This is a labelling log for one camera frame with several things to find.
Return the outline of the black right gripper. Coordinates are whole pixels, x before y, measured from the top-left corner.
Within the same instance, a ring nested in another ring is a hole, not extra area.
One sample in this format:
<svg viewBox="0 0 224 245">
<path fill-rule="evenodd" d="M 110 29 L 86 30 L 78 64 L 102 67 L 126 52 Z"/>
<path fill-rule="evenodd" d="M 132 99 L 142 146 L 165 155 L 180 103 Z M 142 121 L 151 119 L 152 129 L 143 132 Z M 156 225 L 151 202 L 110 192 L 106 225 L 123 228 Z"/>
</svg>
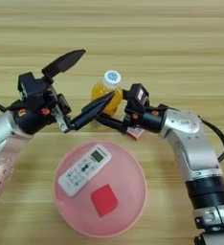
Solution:
<svg viewBox="0 0 224 245">
<path fill-rule="evenodd" d="M 109 92 L 82 108 L 81 113 L 70 122 L 71 130 L 79 130 L 93 119 L 112 129 L 125 133 L 129 127 L 139 127 L 144 130 L 159 133 L 163 127 L 163 120 L 167 107 L 146 107 L 144 109 L 125 108 L 123 122 L 101 114 L 107 104 L 113 99 L 114 92 Z M 128 100 L 130 93 L 123 89 L 123 99 Z"/>
</svg>

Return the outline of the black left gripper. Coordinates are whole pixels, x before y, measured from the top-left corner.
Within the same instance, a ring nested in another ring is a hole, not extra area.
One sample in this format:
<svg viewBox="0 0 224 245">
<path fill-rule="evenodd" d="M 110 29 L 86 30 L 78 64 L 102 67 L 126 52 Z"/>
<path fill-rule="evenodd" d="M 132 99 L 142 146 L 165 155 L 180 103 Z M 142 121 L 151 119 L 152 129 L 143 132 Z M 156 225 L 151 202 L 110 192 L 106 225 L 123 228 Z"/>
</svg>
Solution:
<svg viewBox="0 0 224 245">
<path fill-rule="evenodd" d="M 85 53 L 84 49 L 66 53 L 44 67 L 42 74 L 47 78 L 53 78 L 59 73 L 65 73 L 75 66 Z M 35 111 L 27 107 L 16 109 L 13 112 L 13 118 L 27 134 L 35 134 L 52 123 L 57 123 L 60 130 L 66 133 L 70 130 L 70 112 L 71 108 L 65 97 L 57 94 Z"/>
</svg>

